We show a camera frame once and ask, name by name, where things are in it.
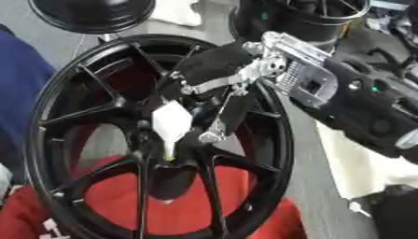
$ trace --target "robotic arm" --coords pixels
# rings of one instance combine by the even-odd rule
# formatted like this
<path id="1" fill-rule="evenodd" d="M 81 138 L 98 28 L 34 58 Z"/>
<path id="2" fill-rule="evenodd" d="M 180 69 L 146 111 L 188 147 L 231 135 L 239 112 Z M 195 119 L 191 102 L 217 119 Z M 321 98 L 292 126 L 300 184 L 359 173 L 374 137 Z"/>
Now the robotic arm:
<path id="1" fill-rule="evenodd" d="M 166 100 L 229 87 L 217 117 L 199 137 L 203 143 L 232 134 L 251 109 L 251 89 L 263 84 L 363 147 L 418 163 L 418 88 L 291 35 L 267 32 L 261 42 L 237 41 L 196 54 L 170 78 L 175 84 L 162 91 Z"/>

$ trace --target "black rim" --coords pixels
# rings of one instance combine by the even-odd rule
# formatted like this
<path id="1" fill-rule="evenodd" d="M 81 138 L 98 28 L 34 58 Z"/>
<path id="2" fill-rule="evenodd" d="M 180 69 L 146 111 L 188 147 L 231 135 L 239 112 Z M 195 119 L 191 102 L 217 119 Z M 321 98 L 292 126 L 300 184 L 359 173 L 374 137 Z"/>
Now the black rim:
<path id="1" fill-rule="evenodd" d="M 242 130 L 236 132 L 243 145 L 248 142 L 253 145 L 244 147 L 252 148 L 253 153 L 251 149 L 246 150 L 243 157 L 210 146 L 190 148 L 188 152 L 192 155 L 192 163 L 180 161 L 183 164 L 167 164 L 150 160 L 159 155 L 158 152 L 155 154 L 156 141 L 144 139 L 142 135 L 152 138 L 153 134 L 146 127 L 138 131 L 137 123 L 141 120 L 141 107 L 146 95 L 132 94 L 123 90 L 126 88 L 120 89 L 118 83 L 114 84 L 110 79 L 118 74 L 114 66 L 118 65 L 126 71 L 122 59 L 129 55 L 133 63 L 146 66 L 141 71 L 142 78 L 152 78 L 151 81 L 154 81 L 165 73 L 164 69 L 171 70 L 196 45 L 201 46 L 202 50 L 214 47 L 181 36 L 139 35 L 123 38 L 78 57 L 43 90 L 35 107 L 25 158 L 31 182 L 40 200 L 70 233 L 81 238 L 244 238 L 256 230 L 278 205 L 291 175 L 293 137 L 285 110 L 271 89 L 258 86 L 257 106 L 248 114 L 245 124 L 240 128 Z M 78 92 L 77 99 L 83 100 L 72 102 L 75 92 L 69 89 L 77 89 L 71 85 L 72 82 L 88 89 L 86 95 Z M 129 89 L 148 91 L 148 94 L 153 91 L 153 88 L 138 90 L 132 85 Z M 96 97 L 94 105 L 85 106 L 85 102 L 91 102 L 90 97 Z M 64 134 L 73 126 L 103 122 L 115 124 L 125 133 L 130 153 L 78 179 L 72 179 L 63 163 Z M 170 236 L 146 233 L 148 179 L 152 178 L 160 163 L 175 168 L 191 166 L 200 175 L 212 208 L 212 223 L 208 228 Z M 248 197 L 227 217 L 222 216 L 216 187 L 214 167 L 218 165 L 243 169 L 257 178 L 257 184 Z M 135 231 L 121 228 L 99 216 L 83 200 L 84 192 L 93 183 L 127 172 L 139 175 L 139 217 Z"/>
<path id="2" fill-rule="evenodd" d="M 63 29 L 65 31 L 74 32 L 74 33 L 80 33 L 80 34 L 90 34 L 90 35 L 99 35 L 99 34 L 111 34 L 111 33 L 117 33 L 126 31 L 128 29 L 131 29 L 142 22 L 146 21 L 154 11 L 156 2 L 155 0 L 150 0 L 149 7 L 146 10 L 141 10 L 140 18 L 124 18 L 124 19 L 117 19 L 114 20 L 111 24 L 98 24 L 98 25 L 85 25 L 85 24 L 69 24 L 68 22 L 62 22 L 59 19 L 56 19 L 53 16 L 47 15 L 40 11 L 35 3 L 34 0 L 29 0 L 29 7 L 31 10 L 38 16 L 42 21 Z"/>

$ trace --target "black alloy wheel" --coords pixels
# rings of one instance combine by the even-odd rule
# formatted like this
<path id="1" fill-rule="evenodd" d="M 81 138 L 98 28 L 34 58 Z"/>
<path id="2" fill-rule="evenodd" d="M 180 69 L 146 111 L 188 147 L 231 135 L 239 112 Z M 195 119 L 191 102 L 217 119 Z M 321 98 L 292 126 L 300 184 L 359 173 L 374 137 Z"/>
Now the black alloy wheel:
<path id="1" fill-rule="evenodd" d="M 196 46 L 201 50 L 215 47 L 173 35 L 121 38 L 73 60 L 40 94 L 25 145 L 26 166 L 40 201 L 68 233 L 90 239 L 245 238 L 280 203 L 293 166 L 293 136 L 277 94 L 262 85 L 256 88 L 254 108 L 235 132 L 244 156 L 212 145 L 197 147 L 180 141 L 177 150 L 186 153 L 174 162 L 162 159 L 161 141 L 149 129 L 149 119 L 143 117 L 142 109 L 161 77 L 193 54 Z M 185 108 L 194 112 L 194 129 L 208 127 L 215 117 L 214 109 L 220 107 L 218 97 L 214 95 L 205 102 L 191 96 L 182 100 Z M 80 142 L 86 143 L 79 136 L 91 134 L 91 127 L 103 123 L 123 131 L 129 152 L 74 178 L 70 172 L 78 159 L 73 158 L 78 158 L 83 148 Z M 76 136 L 67 137 L 70 131 L 76 131 Z M 217 189 L 217 183 L 222 183 L 216 183 L 217 166 L 245 170 L 253 178 L 248 196 L 226 216 Z M 149 196 L 155 196 L 151 184 L 154 177 L 164 177 L 160 171 L 164 169 L 192 170 L 202 179 L 212 212 L 207 228 L 176 235 L 147 231 L 147 202 Z M 138 178 L 136 230 L 112 223 L 84 201 L 91 185 L 126 173 Z"/>

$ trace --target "red cloth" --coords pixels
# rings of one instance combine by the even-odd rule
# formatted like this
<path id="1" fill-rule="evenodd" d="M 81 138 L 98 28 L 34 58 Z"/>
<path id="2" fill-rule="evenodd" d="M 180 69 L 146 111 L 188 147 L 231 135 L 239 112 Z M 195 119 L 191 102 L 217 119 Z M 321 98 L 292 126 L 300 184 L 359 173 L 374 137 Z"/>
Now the red cloth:
<path id="1" fill-rule="evenodd" d="M 231 213 L 248 193 L 248 174 L 245 171 L 218 167 L 217 184 L 224 215 Z M 114 223 L 135 228 L 137 178 L 126 174 L 112 177 L 93 185 L 86 195 L 86 201 L 99 214 Z M 45 233 L 42 222 L 48 213 L 35 198 L 31 187 L 16 191 L 0 213 L 0 234 L 2 239 L 31 239 Z M 153 234 L 175 234 L 192 232 L 205 228 L 211 219 L 210 205 L 205 196 L 204 186 L 197 177 L 189 191 L 171 204 L 149 198 L 147 229 Z M 271 218 L 256 231 L 251 239 L 305 239 L 298 208 L 287 199 L 277 206 Z"/>

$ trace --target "blue fabric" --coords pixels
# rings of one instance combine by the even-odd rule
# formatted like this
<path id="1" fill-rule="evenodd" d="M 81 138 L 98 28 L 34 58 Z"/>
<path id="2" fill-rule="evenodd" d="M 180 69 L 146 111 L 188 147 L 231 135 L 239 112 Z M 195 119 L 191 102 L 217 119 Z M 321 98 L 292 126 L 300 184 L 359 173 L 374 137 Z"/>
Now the blue fabric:
<path id="1" fill-rule="evenodd" d="M 21 149 L 36 96 L 54 73 L 37 51 L 0 32 L 0 128 Z"/>

